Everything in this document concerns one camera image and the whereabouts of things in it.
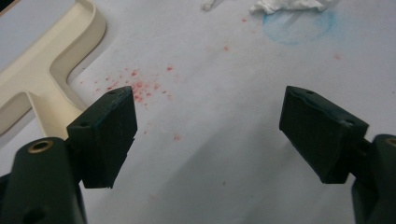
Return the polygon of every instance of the white table surface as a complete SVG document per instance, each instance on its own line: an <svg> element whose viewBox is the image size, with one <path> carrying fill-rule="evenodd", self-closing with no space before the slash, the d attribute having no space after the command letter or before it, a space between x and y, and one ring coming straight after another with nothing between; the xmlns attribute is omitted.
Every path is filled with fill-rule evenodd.
<svg viewBox="0 0 396 224"><path fill-rule="evenodd" d="M218 0L207 13L200 0L94 2L106 34L69 83L87 105L132 85L139 131L114 189L83 190L90 223L354 223L354 177L321 184L278 129L280 112L286 86L298 86L368 122L370 141L396 134L395 1L265 18L248 14L254 0ZM72 3L44 11L56 21ZM4 50L21 30L6 15L2 62L20 53ZM3 134L0 175L41 136L31 112Z"/></svg>

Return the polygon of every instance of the red speckle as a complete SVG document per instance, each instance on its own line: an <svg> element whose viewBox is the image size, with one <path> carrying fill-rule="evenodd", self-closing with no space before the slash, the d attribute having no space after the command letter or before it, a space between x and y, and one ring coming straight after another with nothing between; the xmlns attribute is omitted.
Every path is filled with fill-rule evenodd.
<svg viewBox="0 0 396 224"><path fill-rule="evenodd" d="M139 69L135 69L132 73L131 76L135 77L139 73Z"/></svg>
<svg viewBox="0 0 396 224"><path fill-rule="evenodd" d="M175 78L174 78L174 83L179 83L180 82L180 75L179 74L176 74L175 75Z"/></svg>
<svg viewBox="0 0 396 224"><path fill-rule="evenodd" d="M160 84L158 84L158 83L155 83L155 84L154 84L154 90L157 91L160 87L161 87Z"/></svg>
<svg viewBox="0 0 396 224"><path fill-rule="evenodd" d="M340 61L341 60L341 55L334 54L334 59Z"/></svg>
<svg viewBox="0 0 396 224"><path fill-rule="evenodd" d="M175 140L175 142L180 141L181 140L181 135L178 134L178 133L175 133L174 140Z"/></svg>

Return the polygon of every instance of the screw hole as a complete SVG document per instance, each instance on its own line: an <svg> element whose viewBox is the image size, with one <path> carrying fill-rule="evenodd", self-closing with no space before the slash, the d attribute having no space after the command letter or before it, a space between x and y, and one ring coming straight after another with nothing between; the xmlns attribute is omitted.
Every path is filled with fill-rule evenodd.
<svg viewBox="0 0 396 224"><path fill-rule="evenodd" d="M386 140L386 142L387 142L388 144L390 144L391 146L396 147L396 138L388 138L388 139Z"/></svg>
<svg viewBox="0 0 396 224"><path fill-rule="evenodd" d="M43 220L45 216L46 213L44 212L44 209L34 208L25 213L22 221L23 224L35 224Z"/></svg>
<svg viewBox="0 0 396 224"><path fill-rule="evenodd" d="M353 120L351 120L351 119L346 119L345 122L346 122L346 124L347 124L348 126L353 126L353 125L355 125L355 121L353 121Z"/></svg>
<svg viewBox="0 0 396 224"><path fill-rule="evenodd" d="M81 122L79 125L81 127L88 127L88 126L90 126L90 123L88 121L84 121L84 122Z"/></svg>
<svg viewBox="0 0 396 224"><path fill-rule="evenodd" d="M48 141L48 140L40 141L30 146L28 152L32 154L40 153L47 149L50 149L52 145L53 145L52 141Z"/></svg>

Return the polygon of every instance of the blue ink stain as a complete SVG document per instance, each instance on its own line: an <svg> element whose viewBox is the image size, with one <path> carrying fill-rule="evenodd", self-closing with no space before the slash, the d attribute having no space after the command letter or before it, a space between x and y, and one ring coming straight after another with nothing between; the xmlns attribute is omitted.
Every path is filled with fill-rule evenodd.
<svg viewBox="0 0 396 224"><path fill-rule="evenodd" d="M316 41L336 24L334 12L280 11L265 15L263 20L264 33L273 41L289 46Z"/></svg>

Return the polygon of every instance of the red crumb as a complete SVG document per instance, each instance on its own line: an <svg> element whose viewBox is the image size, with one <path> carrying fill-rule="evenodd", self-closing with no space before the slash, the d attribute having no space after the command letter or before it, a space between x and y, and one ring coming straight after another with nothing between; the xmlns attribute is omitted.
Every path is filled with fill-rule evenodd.
<svg viewBox="0 0 396 224"><path fill-rule="evenodd" d="M339 54L334 54L334 59L335 60L341 60L341 55L339 55Z"/></svg>
<svg viewBox="0 0 396 224"><path fill-rule="evenodd" d="M135 69L132 73L131 76L135 77L139 73L139 69Z"/></svg>
<svg viewBox="0 0 396 224"><path fill-rule="evenodd" d="M181 140L181 135L178 134L178 133L175 133L174 140L175 140L175 142L180 141Z"/></svg>
<svg viewBox="0 0 396 224"><path fill-rule="evenodd" d="M161 87L160 84L158 84L158 83L155 83L155 84L154 84L154 90L157 91L160 87Z"/></svg>
<svg viewBox="0 0 396 224"><path fill-rule="evenodd" d="M118 85L119 85L119 82L116 81L116 82L114 82L111 86L107 87L107 90L108 90L108 91L111 91L113 88L118 87Z"/></svg>

